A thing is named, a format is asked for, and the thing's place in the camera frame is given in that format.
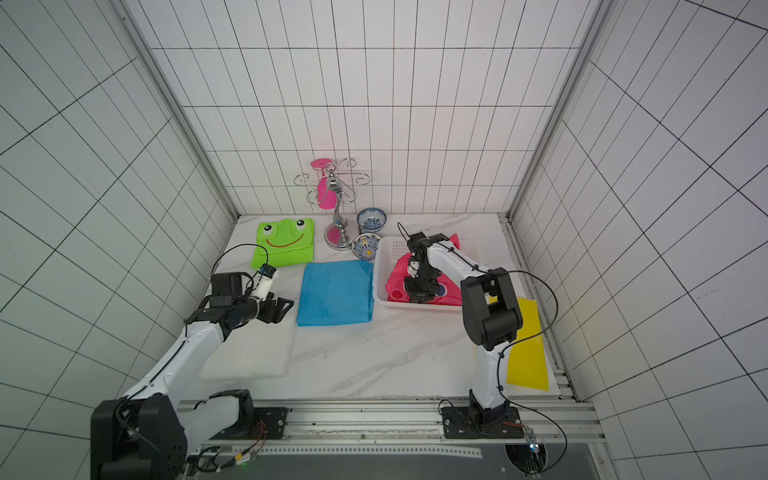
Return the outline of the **pink bunny raincoat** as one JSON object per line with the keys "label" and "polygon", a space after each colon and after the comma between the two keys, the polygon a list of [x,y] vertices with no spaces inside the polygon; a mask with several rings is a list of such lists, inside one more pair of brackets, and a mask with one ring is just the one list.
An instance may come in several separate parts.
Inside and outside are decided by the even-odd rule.
{"label": "pink bunny raincoat", "polygon": [[[408,276],[407,261],[410,254],[409,251],[409,254],[406,254],[399,259],[395,270],[392,272],[386,283],[386,290],[388,291],[390,301],[410,302],[404,289],[404,278]],[[435,299],[431,303],[461,306],[461,292],[459,286],[444,274],[439,276],[439,282],[446,288],[446,294],[444,297]]]}

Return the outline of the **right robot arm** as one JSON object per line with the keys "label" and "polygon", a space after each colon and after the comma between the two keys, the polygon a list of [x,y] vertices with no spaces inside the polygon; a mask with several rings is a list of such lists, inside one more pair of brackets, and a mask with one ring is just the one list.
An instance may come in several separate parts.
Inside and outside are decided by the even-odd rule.
{"label": "right robot arm", "polygon": [[500,384],[500,365],[507,347],[523,326],[510,273],[479,265],[443,234],[422,232],[406,239],[411,253],[404,288],[412,303],[427,303],[440,292],[438,278],[459,287],[464,329],[483,352],[476,360],[469,391],[468,416],[478,428],[504,421],[510,403]]}

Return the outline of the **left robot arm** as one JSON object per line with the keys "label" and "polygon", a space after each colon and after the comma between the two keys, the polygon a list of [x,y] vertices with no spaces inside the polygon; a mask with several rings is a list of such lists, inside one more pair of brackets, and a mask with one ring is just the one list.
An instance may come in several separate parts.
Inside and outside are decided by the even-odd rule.
{"label": "left robot arm", "polygon": [[211,355],[253,320],[278,324],[291,300],[271,287],[278,270],[218,273],[211,292],[185,320],[179,338],[159,362],[120,398],[101,402],[91,415],[94,479],[175,479],[192,459],[218,453],[210,440],[245,440],[249,448],[225,462],[244,461],[260,443],[284,435],[287,411],[258,408],[246,389],[212,394],[189,411],[182,397]]}

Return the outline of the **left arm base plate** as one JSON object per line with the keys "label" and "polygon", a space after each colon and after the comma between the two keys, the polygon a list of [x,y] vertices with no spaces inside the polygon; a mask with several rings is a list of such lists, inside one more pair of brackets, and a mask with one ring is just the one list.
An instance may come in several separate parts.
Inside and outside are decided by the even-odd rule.
{"label": "left arm base plate", "polygon": [[212,440],[280,440],[284,436],[289,410],[283,407],[258,407],[250,417],[212,437]]}

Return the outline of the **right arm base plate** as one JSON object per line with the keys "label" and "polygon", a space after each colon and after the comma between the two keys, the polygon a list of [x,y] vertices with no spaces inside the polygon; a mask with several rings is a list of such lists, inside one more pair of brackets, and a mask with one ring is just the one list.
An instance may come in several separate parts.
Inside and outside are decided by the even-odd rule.
{"label": "right arm base plate", "polygon": [[442,406],[443,436],[451,440],[512,440],[525,436],[517,408],[502,406],[490,414],[472,412],[470,407]]}

